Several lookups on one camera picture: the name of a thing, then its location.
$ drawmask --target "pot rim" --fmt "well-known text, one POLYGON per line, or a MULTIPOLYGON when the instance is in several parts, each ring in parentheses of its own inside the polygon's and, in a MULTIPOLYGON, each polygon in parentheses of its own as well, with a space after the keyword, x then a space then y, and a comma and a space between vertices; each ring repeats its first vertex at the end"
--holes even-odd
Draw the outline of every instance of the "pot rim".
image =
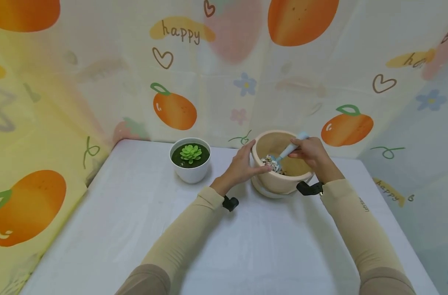
POLYGON ((170 150, 169 150, 169 152, 168 152, 168 158, 170 159, 170 162, 171 162, 175 167, 178 167, 178 168, 180 168, 180 169, 185 169, 185 170, 198 169, 199 167, 202 167, 204 164, 208 163, 208 162, 209 162, 209 159, 211 159, 211 146, 209 145, 209 143, 206 142, 206 140, 203 140, 203 139, 201 139, 201 138, 199 138, 199 137, 185 137, 185 138, 182 138, 182 139, 177 140, 177 141, 172 145, 172 147, 170 148, 170 150), (208 157, 208 159, 207 159, 205 162, 203 162, 201 165, 196 166, 196 167, 193 167, 193 168, 185 168, 185 167, 180 167, 180 166, 176 165, 176 164, 172 161, 172 154, 173 154, 173 152, 175 152, 175 149, 176 149, 178 146, 180 146, 180 145, 184 145, 184 143, 181 143, 181 142, 183 142, 183 141, 185 141, 185 140, 199 140, 199 141, 202 141, 202 142, 204 143, 203 146, 204 146, 206 149, 208 149, 208 152, 209 152, 209 157, 208 157))
MULTIPOLYGON (((258 163, 259 166, 263 166, 263 162, 260 160, 260 158, 258 157, 258 155, 256 153, 256 145, 258 144, 258 141, 262 138, 262 136, 265 136, 265 135, 270 134, 270 133, 286 133, 286 134, 292 135, 293 137, 297 136, 296 134, 294 134, 292 132, 289 132, 289 131, 285 131, 285 130, 269 130, 269 131, 265 131, 263 133, 260 133, 255 138, 254 146, 252 146, 252 157, 253 157, 254 161, 256 163, 258 163)), ((272 176, 274 176, 276 178, 280 178, 280 179, 283 179, 283 180, 303 181, 303 180, 308 179, 309 177, 311 177, 314 174, 314 171, 311 170, 308 173, 305 173, 305 174, 302 174, 302 175, 299 175, 299 176, 286 176, 286 175, 278 174, 278 173, 276 173, 274 171, 270 171, 268 173, 270 173, 272 176)))

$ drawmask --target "white table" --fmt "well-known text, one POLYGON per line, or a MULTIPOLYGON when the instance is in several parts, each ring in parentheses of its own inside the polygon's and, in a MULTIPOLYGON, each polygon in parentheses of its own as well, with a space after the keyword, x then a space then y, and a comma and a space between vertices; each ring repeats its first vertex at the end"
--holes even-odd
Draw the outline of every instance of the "white table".
MULTIPOLYGON (((114 294, 202 186, 236 150, 212 148, 211 171, 185 184, 168 158, 171 144, 123 140, 113 150, 23 288, 22 295, 114 294)), ((418 295, 438 294, 363 164, 335 159, 388 233, 418 295)), ((172 292, 183 295, 354 295, 360 279, 318 196, 273 200, 245 183, 240 205, 221 218, 172 292)))

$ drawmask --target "small pebble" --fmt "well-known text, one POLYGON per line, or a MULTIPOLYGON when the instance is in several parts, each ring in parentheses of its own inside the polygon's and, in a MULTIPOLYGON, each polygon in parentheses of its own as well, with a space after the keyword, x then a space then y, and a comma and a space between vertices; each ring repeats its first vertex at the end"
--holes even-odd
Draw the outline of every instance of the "small pebble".
POLYGON ((265 158, 260 159, 264 165, 270 166, 272 168, 273 172, 276 172, 281 175, 285 175, 285 173, 282 170, 279 170, 279 165, 276 161, 272 160, 270 155, 265 156, 265 158))

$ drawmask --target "soil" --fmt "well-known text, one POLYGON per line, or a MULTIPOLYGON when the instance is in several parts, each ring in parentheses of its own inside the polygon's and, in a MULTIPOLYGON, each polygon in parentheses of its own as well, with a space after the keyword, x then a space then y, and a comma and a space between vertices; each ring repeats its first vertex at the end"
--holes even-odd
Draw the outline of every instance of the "soil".
POLYGON ((183 167, 183 168, 195 168, 198 166, 203 165, 209 158, 209 150, 206 149, 206 147, 199 145, 198 143, 187 143, 186 145, 181 145, 179 146, 172 154, 172 162, 175 163, 175 165, 178 165, 179 167, 183 167), (197 145, 197 147, 199 149, 201 149, 201 155, 199 155, 201 157, 201 159, 199 160, 193 160, 193 164, 189 164, 189 162, 187 160, 184 160, 181 158, 180 152, 181 150, 186 146, 186 145, 192 145, 195 146, 197 145))

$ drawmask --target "flower pot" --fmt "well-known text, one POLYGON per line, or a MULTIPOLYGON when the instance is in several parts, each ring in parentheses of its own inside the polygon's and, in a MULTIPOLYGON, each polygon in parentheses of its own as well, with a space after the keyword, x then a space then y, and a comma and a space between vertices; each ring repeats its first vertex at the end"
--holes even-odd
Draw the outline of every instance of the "flower pot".
MULTIPOLYGON (((271 130, 260 134, 256 137, 255 145, 252 147, 252 158, 254 167, 263 166, 260 160, 264 156, 271 154, 276 158, 290 144, 290 139, 296 137, 296 134, 283 130, 271 130)), ((296 191, 296 185, 299 182, 308 182, 313 177, 314 172, 302 159, 293 159, 286 157, 281 161, 281 166, 285 175, 270 171, 265 174, 256 176, 253 179, 254 186, 262 186, 265 191, 272 193, 270 198, 276 198, 274 195, 280 195, 283 198, 296 191)))
POLYGON ((175 172, 186 183, 195 184, 200 182, 208 172, 209 159, 211 158, 211 147, 202 139, 187 137, 180 139, 170 149, 170 160, 175 172), (201 149, 200 159, 190 162, 180 154, 184 146, 192 145, 201 149))

